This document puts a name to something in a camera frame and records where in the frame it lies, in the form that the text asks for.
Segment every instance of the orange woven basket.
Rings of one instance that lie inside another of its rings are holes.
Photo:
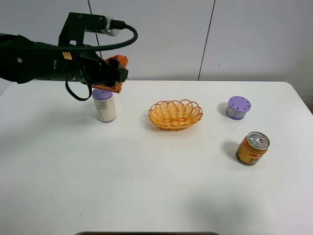
[[[148,111],[150,121],[165,130],[183,130],[201,120],[202,108],[194,101],[159,101]]]

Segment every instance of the round container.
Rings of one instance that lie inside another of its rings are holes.
[[[241,120],[246,113],[251,109],[251,103],[244,97],[233,96],[228,101],[226,114],[234,120]]]
[[[113,92],[96,88],[92,92],[92,98],[97,109],[99,120],[104,123],[114,121],[116,111]]]
[[[236,157],[243,165],[255,165],[267,152],[269,139],[261,132],[249,133],[238,147]]]

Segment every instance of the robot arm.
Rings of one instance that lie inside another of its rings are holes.
[[[134,37],[123,43],[99,47],[83,44],[86,31],[115,36],[124,28],[131,30]],[[106,62],[96,51],[128,46],[137,37],[136,30],[124,22],[98,15],[69,13],[58,46],[32,42],[21,35],[0,34],[0,77],[17,83],[32,79],[65,81],[67,91],[77,100],[84,101],[91,96],[92,85],[114,87],[124,82],[128,75],[127,69],[117,60]],[[76,96],[68,86],[69,81],[86,84],[89,96]]]

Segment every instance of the black cable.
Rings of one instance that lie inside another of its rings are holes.
[[[81,98],[81,97],[77,96],[77,95],[70,89],[70,87],[69,87],[69,85],[68,85],[68,80],[69,80],[69,79],[68,79],[68,78],[69,78],[68,74],[69,74],[69,70],[68,70],[68,67],[67,67],[66,64],[63,63],[63,65],[65,66],[65,68],[66,68],[66,70],[67,70],[67,78],[66,78],[66,80],[65,80],[65,88],[66,88],[67,92],[70,93],[70,95],[71,95],[72,97],[74,97],[75,99],[77,99],[77,100],[79,100],[79,101],[88,100],[88,99],[91,97],[91,94],[92,94],[91,84],[90,84],[90,82],[88,81],[88,79],[87,79],[87,80],[85,79],[85,77],[83,76],[82,71],[80,70],[80,74],[81,74],[81,76],[83,77],[84,81],[86,82],[86,85],[87,85],[88,91],[89,91],[89,95],[88,95],[87,98]]]
[[[111,44],[111,45],[105,45],[105,46],[99,46],[99,47],[51,47],[51,46],[42,46],[42,47],[0,47],[0,51],[18,51],[18,52],[25,52],[25,51],[33,51],[33,52],[93,52],[93,51],[104,51],[104,50],[114,50],[119,49],[122,47],[129,46],[130,44],[134,43],[138,38],[137,31],[131,27],[128,24],[125,24],[121,21],[111,21],[110,25],[117,25],[121,26],[123,25],[124,28],[130,30],[133,32],[134,36],[133,38],[124,41],[122,43],[117,44]]]

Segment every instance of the white bottle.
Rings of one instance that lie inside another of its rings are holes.
[[[92,92],[92,98],[97,109],[99,120],[104,123],[114,121],[116,111],[113,92],[96,88]]]

